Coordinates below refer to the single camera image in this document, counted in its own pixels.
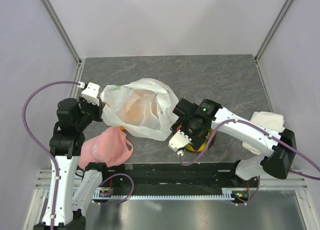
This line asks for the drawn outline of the white plastic bag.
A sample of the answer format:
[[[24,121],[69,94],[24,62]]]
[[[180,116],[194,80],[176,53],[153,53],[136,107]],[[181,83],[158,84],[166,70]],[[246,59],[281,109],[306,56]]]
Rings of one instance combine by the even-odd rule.
[[[123,127],[132,136],[165,141],[178,117],[179,100],[164,82],[142,78],[125,85],[107,85],[100,95],[107,126]]]

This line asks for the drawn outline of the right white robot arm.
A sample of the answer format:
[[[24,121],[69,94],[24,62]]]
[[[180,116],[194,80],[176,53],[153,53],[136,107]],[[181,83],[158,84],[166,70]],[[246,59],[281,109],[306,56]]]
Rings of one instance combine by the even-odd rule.
[[[170,128],[173,136],[168,145],[178,157],[181,158],[184,151],[190,151],[198,153],[198,160],[212,147],[217,132],[221,132],[249,144],[260,153],[234,163],[229,174],[233,186],[240,187],[251,178],[262,175],[280,180],[287,178],[296,155],[293,131],[259,126],[210,99],[195,104],[182,98],[173,113],[178,119]]]

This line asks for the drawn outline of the fake yellow green mango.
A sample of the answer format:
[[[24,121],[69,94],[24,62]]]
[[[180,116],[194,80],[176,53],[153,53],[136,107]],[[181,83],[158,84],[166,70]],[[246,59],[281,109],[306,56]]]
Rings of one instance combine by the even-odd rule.
[[[192,153],[201,153],[205,147],[206,147],[207,141],[204,140],[202,141],[200,140],[195,140],[195,141],[191,141],[189,144],[187,144],[184,149],[188,152],[192,152]]]

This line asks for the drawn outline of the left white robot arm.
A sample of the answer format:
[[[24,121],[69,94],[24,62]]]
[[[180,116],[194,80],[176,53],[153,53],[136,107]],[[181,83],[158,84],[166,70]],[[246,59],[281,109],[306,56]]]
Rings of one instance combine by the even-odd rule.
[[[50,154],[53,156],[51,183],[47,206],[35,230],[84,230],[86,212],[96,189],[110,181],[104,163],[90,162],[85,167],[80,187],[74,191],[75,173],[79,164],[84,130],[92,122],[102,121],[105,106],[99,98],[89,101],[66,98],[57,105],[58,121],[50,139]]]

